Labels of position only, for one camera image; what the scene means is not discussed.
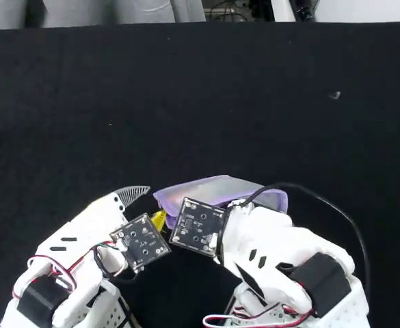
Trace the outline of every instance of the black circuit board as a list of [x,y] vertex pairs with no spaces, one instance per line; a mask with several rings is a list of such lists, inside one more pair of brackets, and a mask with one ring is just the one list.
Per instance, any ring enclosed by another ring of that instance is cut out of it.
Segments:
[[170,242],[180,247],[214,257],[218,237],[224,226],[224,210],[185,198],[172,231]]
[[135,272],[171,252],[146,213],[112,232],[110,237]]

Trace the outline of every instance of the black table surface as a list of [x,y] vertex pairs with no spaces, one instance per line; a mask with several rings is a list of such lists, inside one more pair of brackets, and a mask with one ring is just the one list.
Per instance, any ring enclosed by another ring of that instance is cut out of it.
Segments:
[[[0,31],[0,318],[37,245],[92,200],[230,174],[299,182],[362,229],[371,322],[400,326],[400,23]],[[295,223],[347,222],[290,192]],[[237,280],[173,247],[122,288],[149,327],[200,327]]]

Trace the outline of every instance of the yellow object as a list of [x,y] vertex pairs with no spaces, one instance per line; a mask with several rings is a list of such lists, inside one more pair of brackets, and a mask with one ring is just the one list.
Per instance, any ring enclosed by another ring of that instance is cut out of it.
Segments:
[[154,213],[151,218],[151,221],[154,223],[158,231],[160,232],[163,229],[163,225],[165,224],[166,212],[164,210],[160,210],[159,212]]

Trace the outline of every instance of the gray fabric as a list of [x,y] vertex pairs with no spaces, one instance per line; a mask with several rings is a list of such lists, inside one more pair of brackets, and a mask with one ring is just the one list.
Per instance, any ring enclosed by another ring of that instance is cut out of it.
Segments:
[[111,0],[43,0],[43,27],[98,25],[105,22]]
[[118,23],[174,23],[170,0],[114,0]]
[[[174,23],[205,21],[201,0],[39,0],[42,27],[99,25],[114,10],[117,23]],[[25,24],[27,0],[0,0],[0,29]]]
[[178,23],[205,22],[201,0],[171,0],[175,21]]
[[25,24],[27,0],[0,0],[0,29],[18,29]]

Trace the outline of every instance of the purple object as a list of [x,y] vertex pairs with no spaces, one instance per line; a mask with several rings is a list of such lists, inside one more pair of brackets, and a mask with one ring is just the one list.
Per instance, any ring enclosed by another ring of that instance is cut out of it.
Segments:
[[[161,189],[154,193],[154,197],[168,214],[166,225],[169,229],[174,229],[185,197],[219,206],[238,198],[245,198],[261,187],[261,184],[232,176],[212,176]],[[280,212],[285,213],[288,210],[288,195],[282,190],[270,189],[255,200]]]

